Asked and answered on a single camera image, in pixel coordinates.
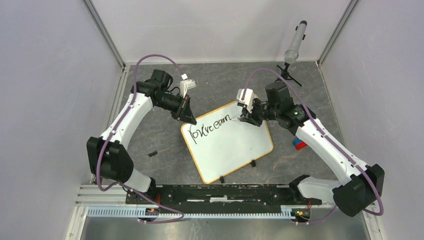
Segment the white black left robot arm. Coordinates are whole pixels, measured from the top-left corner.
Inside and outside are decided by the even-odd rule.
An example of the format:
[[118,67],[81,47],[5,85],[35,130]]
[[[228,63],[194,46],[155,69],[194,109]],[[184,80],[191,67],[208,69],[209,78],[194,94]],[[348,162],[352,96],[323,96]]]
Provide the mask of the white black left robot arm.
[[155,69],[149,79],[137,81],[112,124],[99,137],[90,137],[86,143],[91,173],[138,191],[137,196],[145,204],[157,198],[154,179],[135,169],[127,148],[138,125],[154,107],[169,111],[177,121],[196,125],[187,94],[196,83],[185,73],[181,77],[177,87],[180,92],[176,95],[171,89],[173,77],[163,70]]

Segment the white whiteboard with yellow frame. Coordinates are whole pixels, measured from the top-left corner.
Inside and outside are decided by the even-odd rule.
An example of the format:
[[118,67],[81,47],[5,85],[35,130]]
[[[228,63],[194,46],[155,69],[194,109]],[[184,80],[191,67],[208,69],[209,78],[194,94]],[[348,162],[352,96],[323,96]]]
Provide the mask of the white whiteboard with yellow frame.
[[265,122],[261,126],[231,120],[239,117],[242,107],[230,102],[196,119],[197,124],[181,126],[182,137],[203,183],[211,184],[274,149]]

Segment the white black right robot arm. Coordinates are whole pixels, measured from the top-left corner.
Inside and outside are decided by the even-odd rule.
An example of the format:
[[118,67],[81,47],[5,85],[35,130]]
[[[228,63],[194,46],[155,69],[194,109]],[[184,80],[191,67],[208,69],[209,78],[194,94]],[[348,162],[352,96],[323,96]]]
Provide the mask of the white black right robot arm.
[[270,83],[265,91],[267,100],[262,101],[252,89],[238,90],[236,103],[242,108],[239,121],[257,127],[265,121],[278,122],[299,143],[310,147],[336,176],[336,180],[298,177],[288,191],[293,203],[318,199],[334,203],[349,217],[366,212],[374,202],[382,203],[385,171],[380,165],[369,165],[347,150],[307,106],[294,103],[283,81]]

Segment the silver microphone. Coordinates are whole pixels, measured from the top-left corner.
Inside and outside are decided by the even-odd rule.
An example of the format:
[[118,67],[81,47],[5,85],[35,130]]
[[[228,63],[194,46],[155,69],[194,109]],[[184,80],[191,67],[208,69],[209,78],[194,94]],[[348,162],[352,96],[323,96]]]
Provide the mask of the silver microphone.
[[287,64],[293,64],[299,57],[299,49],[302,41],[305,38],[305,31],[308,22],[302,20],[295,28],[294,37],[290,43],[289,48],[284,53],[284,62]]

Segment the black marker cap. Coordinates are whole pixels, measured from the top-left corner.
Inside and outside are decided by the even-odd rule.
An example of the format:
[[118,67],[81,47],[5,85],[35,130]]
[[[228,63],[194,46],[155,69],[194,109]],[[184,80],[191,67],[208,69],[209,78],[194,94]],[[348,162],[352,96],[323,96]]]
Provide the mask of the black marker cap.
[[155,155],[157,155],[157,154],[158,154],[158,152],[157,152],[157,151],[153,151],[153,152],[149,153],[149,154],[148,154],[148,156],[149,156],[149,157],[152,157],[152,156],[155,156]]

